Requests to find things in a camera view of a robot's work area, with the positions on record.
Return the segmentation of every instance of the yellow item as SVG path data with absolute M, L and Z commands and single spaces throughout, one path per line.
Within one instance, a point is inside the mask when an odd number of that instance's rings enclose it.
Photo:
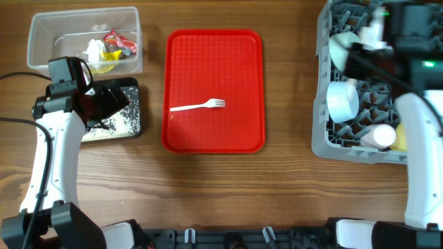
M 118 61 L 118 58 L 120 57 L 121 53 L 122 53 L 121 50 L 117 50 L 116 52 L 110 52 L 110 53 L 101 51 L 100 55 L 103 58 L 104 62 L 110 62 L 110 61 Z M 108 65 L 103 65 L 103 66 L 100 66 L 100 68 L 92 68 L 91 67 L 91 72 L 93 74 L 106 73 L 106 72 L 109 72 L 110 70 L 112 70 L 114 67 L 116 67 L 117 64 L 118 64 L 118 62 L 108 64 Z
M 390 146 L 390 149 L 395 151 L 407 151 L 408 146 L 406 144 L 406 135 L 404 133 L 402 122 L 400 122 L 399 126 L 395 129 L 395 133 L 397 134 L 397 137 L 395 138 L 395 142 Z

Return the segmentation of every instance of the plastic cup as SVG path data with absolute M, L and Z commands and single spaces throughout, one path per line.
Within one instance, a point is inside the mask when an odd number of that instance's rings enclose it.
M 355 87 L 348 82 L 331 82 L 327 87 L 327 109 L 332 120 L 336 123 L 351 120 L 359 112 L 359 95 Z
M 350 48 L 354 42 L 360 42 L 360 39 L 352 32 L 335 34 L 329 39 L 329 53 L 331 54 L 332 62 L 338 70 L 343 72 L 346 68 L 349 52 L 340 46 L 338 42 L 344 47 Z
M 368 126 L 369 133 L 360 138 L 361 146 L 385 149 L 391 146 L 397 137 L 394 128 L 386 124 L 372 124 Z

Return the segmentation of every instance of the gray dish rack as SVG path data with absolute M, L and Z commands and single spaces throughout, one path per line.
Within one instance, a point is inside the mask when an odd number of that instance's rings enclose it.
M 358 163 L 407 163 L 407 153 L 389 149 L 378 150 L 361 147 L 360 138 L 368 132 L 368 125 L 387 124 L 397 127 L 400 122 L 395 106 L 389 96 L 390 86 L 383 82 L 358 81 L 359 114 L 355 119 L 335 123 L 329 116 L 326 105 L 327 86 L 333 81 L 346 81 L 337 70 L 329 54 L 329 38 L 336 33 L 358 33 L 368 24 L 368 8 L 351 3 L 336 4 L 332 0 L 325 4 L 317 20 L 318 88 L 314 100 L 312 123 L 312 151 L 321 158 L 346 160 Z M 372 1 L 377 5 L 382 1 Z M 436 18 L 433 29 L 443 30 L 443 9 L 435 6 Z M 443 50 L 443 35 L 435 35 L 435 48 Z

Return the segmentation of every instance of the plastic bin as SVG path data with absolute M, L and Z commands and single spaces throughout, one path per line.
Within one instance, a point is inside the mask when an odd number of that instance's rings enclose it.
M 49 76 L 48 60 L 76 56 L 87 62 L 91 39 L 102 39 L 112 28 L 119 35 L 137 43 L 137 53 L 119 60 L 109 72 L 101 75 L 124 75 L 143 71 L 143 42 L 138 11 L 135 7 L 98 8 L 39 13 L 33 17 L 28 40 L 28 66 Z M 116 62 L 88 63 L 99 67 Z
M 347 78 L 335 68 L 331 61 L 329 38 L 336 33 L 347 31 L 357 34 L 361 27 L 368 24 L 369 17 L 366 7 L 350 3 L 336 4 L 333 11 L 330 10 L 330 6 L 333 6 L 336 1 L 339 2 L 339 0 L 327 1 L 317 19 L 318 87 L 314 100 L 312 151 L 321 158 L 359 163 L 406 164 L 406 152 L 380 151 L 359 146 L 360 138 L 366 134 L 368 125 L 388 124 L 396 127 L 400 122 L 393 101 L 390 99 L 388 84 L 383 85 L 383 82 L 377 82 L 375 86 L 374 82 L 359 81 L 357 92 L 360 108 L 357 117 L 339 124 L 330 119 L 326 105 L 327 86 L 331 81 L 346 81 Z M 372 0 L 370 4 L 380 3 L 383 1 Z M 443 6 L 434 3 L 429 5 L 435 8 L 433 29 L 442 30 Z M 435 50 L 443 51 L 442 38 L 441 35 L 435 36 Z

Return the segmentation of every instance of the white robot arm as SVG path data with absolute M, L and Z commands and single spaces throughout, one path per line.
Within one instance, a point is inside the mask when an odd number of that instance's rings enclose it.
M 75 111 L 47 113 L 36 122 L 43 125 L 53 137 L 53 153 L 45 190 L 46 196 L 39 209 L 50 209 L 56 201 L 71 202 L 78 206 L 76 176 L 80 143 L 86 133 L 84 123 Z M 42 131 L 37 129 L 33 175 L 26 197 L 20 205 L 20 212 L 24 210 L 28 213 L 34 212 L 47 153 L 45 140 Z
M 443 91 L 426 91 L 425 98 L 443 117 Z M 443 230 L 443 131 L 437 117 L 416 94 L 404 94 L 395 104 L 408 143 L 405 224 L 425 230 L 434 223 Z M 376 223 L 342 219 L 336 223 L 336 241 L 344 248 L 372 249 Z

